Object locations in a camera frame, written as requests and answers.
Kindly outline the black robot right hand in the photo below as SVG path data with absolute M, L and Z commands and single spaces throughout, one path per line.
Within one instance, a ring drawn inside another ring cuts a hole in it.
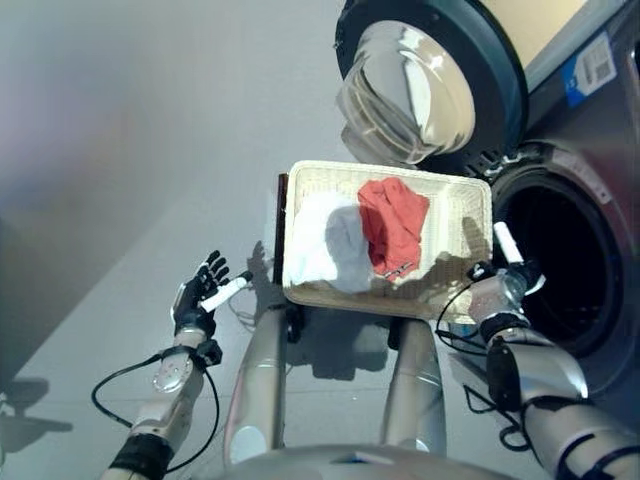
M 526 291 L 524 295 L 528 296 L 539 291 L 546 281 L 539 265 L 534 260 L 525 260 L 505 222 L 496 222 L 493 225 L 493 230 L 507 264 L 518 269 L 525 278 Z

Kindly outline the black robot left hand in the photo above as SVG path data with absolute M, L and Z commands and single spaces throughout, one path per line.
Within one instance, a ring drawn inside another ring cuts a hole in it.
M 206 338 L 215 334 L 215 311 L 253 279 L 249 270 L 229 278 L 227 260 L 218 250 L 213 251 L 198 266 L 194 276 L 183 282 L 170 310 L 175 333 L 184 329 L 201 330 Z

